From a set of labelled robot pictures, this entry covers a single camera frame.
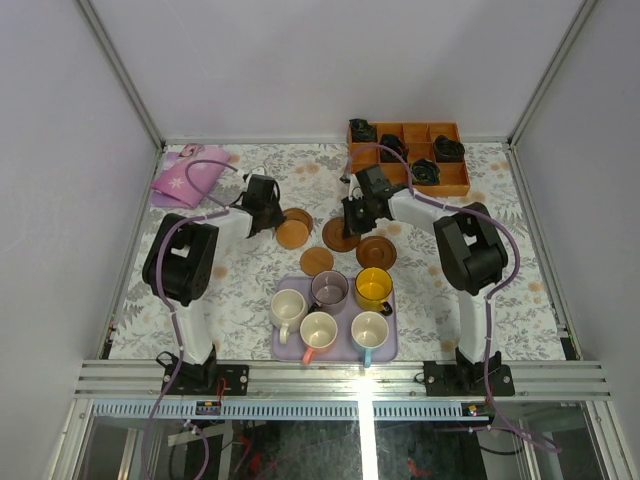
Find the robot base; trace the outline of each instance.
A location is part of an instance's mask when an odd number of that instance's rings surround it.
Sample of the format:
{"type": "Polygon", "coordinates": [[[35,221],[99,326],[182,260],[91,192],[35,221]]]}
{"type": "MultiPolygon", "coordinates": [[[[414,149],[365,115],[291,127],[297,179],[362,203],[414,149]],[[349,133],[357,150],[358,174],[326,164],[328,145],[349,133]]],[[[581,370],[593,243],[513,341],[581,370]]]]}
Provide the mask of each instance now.
{"type": "MultiPolygon", "coordinates": [[[[429,397],[487,395],[483,362],[470,363],[458,349],[455,364],[424,362],[424,384],[429,397]]],[[[516,394],[511,369],[502,364],[500,352],[489,359],[489,385],[494,397],[513,397],[516,394]]]]}
{"type": "MultiPolygon", "coordinates": [[[[178,357],[170,352],[162,352],[156,358],[156,362],[164,367],[162,388],[173,374],[178,363],[178,357]]],[[[225,397],[241,397],[247,395],[249,386],[248,365],[218,365],[216,362],[216,350],[213,348],[209,358],[202,365],[193,365],[183,362],[178,376],[171,385],[167,395],[206,395],[218,396],[218,389],[225,380],[225,397]]]]}

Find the metal rail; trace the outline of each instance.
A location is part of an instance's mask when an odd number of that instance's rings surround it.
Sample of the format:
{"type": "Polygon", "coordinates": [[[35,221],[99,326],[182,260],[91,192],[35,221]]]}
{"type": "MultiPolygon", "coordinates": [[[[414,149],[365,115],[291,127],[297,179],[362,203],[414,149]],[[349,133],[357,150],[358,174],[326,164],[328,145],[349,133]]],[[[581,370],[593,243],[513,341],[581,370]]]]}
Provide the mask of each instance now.
{"type": "Polygon", "coordinates": [[[105,29],[93,2],[91,0],[75,0],[75,3],[80,14],[84,18],[87,27],[93,34],[96,43],[102,50],[105,59],[118,80],[118,83],[120,83],[127,100],[129,100],[131,107],[136,112],[140,123],[142,123],[143,128],[147,132],[149,140],[151,140],[151,143],[153,143],[156,149],[161,150],[164,145],[162,134],[142,101],[142,98],[138,93],[138,89],[133,83],[129,72],[125,68],[120,55],[114,47],[111,37],[105,29]]]}
{"type": "Polygon", "coordinates": [[[76,478],[80,473],[81,460],[89,442],[88,432],[93,423],[92,409],[93,400],[73,401],[67,424],[62,431],[63,440],[58,459],[49,478],[68,480],[76,478]]]}
{"type": "Polygon", "coordinates": [[[551,61],[549,62],[546,71],[538,82],[536,89],[533,91],[533,95],[531,96],[529,103],[520,116],[518,123],[516,123],[516,126],[509,135],[509,143],[511,145],[517,145],[517,143],[522,138],[522,134],[529,125],[529,122],[538,109],[540,102],[545,97],[547,90],[558,74],[558,71],[562,67],[562,64],[567,58],[567,55],[571,51],[571,47],[573,47],[573,44],[580,35],[580,32],[582,32],[582,29],[587,23],[587,20],[589,20],[594,8],[598,5],[599,2],[600,0],[582,1],[582,4],[578,8],[578,11],[573,17],[571,24],[569,25],[569,28],[567,28],[567,31],[562,38],[560,45],[558,45],[558,48],[556,49],[551,61]]]}
{"type": "Polygon", "coordinates": [[[622,437],[618,418],[611,402],[586,402],[592,441],[601,468],[610,480],[637,479],[638,472],[627,442],[622,437]]]}
{"type": "MultiPolygon", "coordinates": [[[[274,361],[220,362],[250,366],[247,401],[357,400],[367,382],[375,401],[483,402],[483,397],[427,397],[414,377],[422,363],[394,362],[368,369],[348,365],[315,368],[274,361]]],[[[513,361],[515,397],[500,402],[600,401],[610,392],[599,362],[513,361]]],[[[75,397],[82,399],[154,399],[160,393],[163,369],[152,360],[87,360],[83,363],[75,397]]],[[[180,399],[167,396],[167,400],[180,399]]],[[[189,397],[210,400],[209,397],[189,397]]]]}
{"type": "Polygon", "coordinates": [[[516,184],[516,191],[518,192],[520,204],[522,205],[524,218],[531,234],[531,243],[533,244],[536,258],[540,263],[540,273],[542,274],[545,285],[547,285],[547,291],[549,292],[549,298],[551,300],[551,307],[558,326],[558,335],[561,338],[569,337],[575,350],[576,357],[580,359],[582,358],[582,349],[580,348],[580,343],[576,337],[571,312],[569,311],[565,295],[562,291],[553,258],[549,249],[546,247],[548,242],[542,230],[539,215],[536,212],[533,197],[531,196],[529,185],[525,179],[518,153],[515,148],[510,147],[509,145],[505,144],[504,147],[505,154],[507,155],[511,166],[511,174],[513,175],[513,180],[516,184]]]}

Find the purple tray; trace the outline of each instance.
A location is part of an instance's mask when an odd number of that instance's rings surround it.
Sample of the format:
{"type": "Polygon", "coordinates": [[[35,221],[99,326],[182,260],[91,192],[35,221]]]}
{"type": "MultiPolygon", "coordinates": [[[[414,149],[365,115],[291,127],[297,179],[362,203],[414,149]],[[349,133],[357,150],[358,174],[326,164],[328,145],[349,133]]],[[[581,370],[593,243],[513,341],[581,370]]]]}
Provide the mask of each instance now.
{"type": "MultiPolygon", "coordinates": [[[[284,290],[291,288],[299,291],[307,303],[311,305],[311,280],[313,277],[284,277],[278,283],[276,290],[284,290]]],[[[349,298],[344,309],[337,315],[334,315],[338,324],[338,338],[336,344],[328,353],[316,355],[312,365],[317,362],[325,363],[362,363],[362,355],[358,353],[351,344],[351,322],[359,313],[363,312],[354,295],[355,279],[349,278],[349,298]]],[[[386,317],[389,322],[389,338],[380,348],[373,352],[373,362],[390,362],[398,355],[398,323],[396,321],[396,301],[395,294],[392,292],[389,296],[389,303],[393,308],[393,313],[386,317]]],[[[289,341],[286,345],[282,345],[278,339],[278,329],[273,327],[271,335],[271,353],[275,358],[282,362],[301,362],[306,346],[302,342],[299,332],[291,333],[289,341]]]]}

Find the mug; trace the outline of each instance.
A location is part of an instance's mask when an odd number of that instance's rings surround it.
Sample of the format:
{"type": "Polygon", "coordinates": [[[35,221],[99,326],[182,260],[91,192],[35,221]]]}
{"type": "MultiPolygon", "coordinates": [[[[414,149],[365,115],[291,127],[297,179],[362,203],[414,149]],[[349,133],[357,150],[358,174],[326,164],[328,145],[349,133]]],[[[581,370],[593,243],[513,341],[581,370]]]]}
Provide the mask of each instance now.
{"type": "Polygon", "coordinates": [[[387,300],[392,291],[391,275],[381,268],[365,268],[356,277],[356,301],[363,310],[391,315],[393,309],[387,300]]]}
{"type": "Polygon", "coordinates": [[[336,343],[338,324],[328,313],[313,312],[302,320],[300,336],[307,346],[302,363],[309,365],[316,354],[328,352],[336,343]]]}
{"type": "Polygon", "coordinates": [[[340,272],[326,270],[313,277],[311,297],[314,304],[309,313],[322,310],[336,315],[344,308],[349,294],[349,281],[340,272]]]}
{"type": "Polygon", "coordinates": [[[371,366],[371,355],[389,337],[389,324],[378,312],[362,312],[353,319],[351,339],[356,350],[364,354],[364,367],[371,366]]]}
{"type": "Polygon", "coordinates": [[[307,301],[296,290],[276,292],[271,299],[269,318],[280,329],[280,343],[289,341],[289,333],[300,330],[300,323],[307,314],[307,301]]]}

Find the white wall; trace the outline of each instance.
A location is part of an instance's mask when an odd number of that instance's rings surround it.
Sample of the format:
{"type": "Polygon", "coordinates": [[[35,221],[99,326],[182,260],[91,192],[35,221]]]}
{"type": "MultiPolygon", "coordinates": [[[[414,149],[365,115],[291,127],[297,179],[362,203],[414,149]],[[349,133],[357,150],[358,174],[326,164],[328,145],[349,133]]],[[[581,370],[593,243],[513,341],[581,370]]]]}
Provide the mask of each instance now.
{"type": "Polygon", "coordinates": [[[640,3],[600,2],[518,151],[590,358],[640,463],[640,3]]]}
{"type": "Polygon", "coordinates": [[[581,0],[95,0],[167,138],[506,136],[581,0]]]}
{"type": "Polygon", "coordinates": [[[0,478],[41,478],[154,149],[71,0],[0,5],[0,478]]]}

